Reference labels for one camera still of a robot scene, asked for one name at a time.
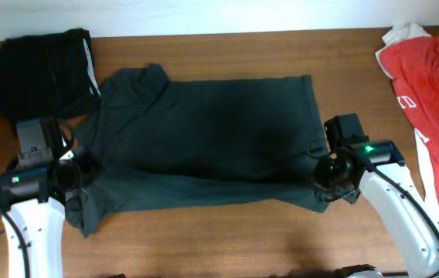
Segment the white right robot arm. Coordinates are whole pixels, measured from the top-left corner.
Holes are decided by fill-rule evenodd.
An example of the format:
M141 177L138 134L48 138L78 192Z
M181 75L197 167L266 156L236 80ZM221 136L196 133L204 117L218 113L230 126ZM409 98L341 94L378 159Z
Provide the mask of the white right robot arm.
M330 152L311 178L325 202L365 197L398 248L409 277L439 277L439 224L425 210L403 155L391 140L371 141L356 114L324 124Z

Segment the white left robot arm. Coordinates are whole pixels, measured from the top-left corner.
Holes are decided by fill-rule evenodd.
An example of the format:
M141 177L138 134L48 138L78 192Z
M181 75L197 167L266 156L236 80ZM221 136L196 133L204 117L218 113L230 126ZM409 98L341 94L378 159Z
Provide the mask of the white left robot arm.
M70 124L52 117L16 125L20 152L0 175L10 277L63 276L65 204L83 197L96 168L73 152Z

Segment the dark green t-shirt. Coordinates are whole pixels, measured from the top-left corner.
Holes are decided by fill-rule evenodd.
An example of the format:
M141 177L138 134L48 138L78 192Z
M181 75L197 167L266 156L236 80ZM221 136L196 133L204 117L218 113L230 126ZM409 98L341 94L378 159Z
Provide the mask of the dark green t-shirt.
M112 213L277 199L313 212L324 129L309 75L173 81L158 64L120 69L76 129L92 176L66 203L84 236Z

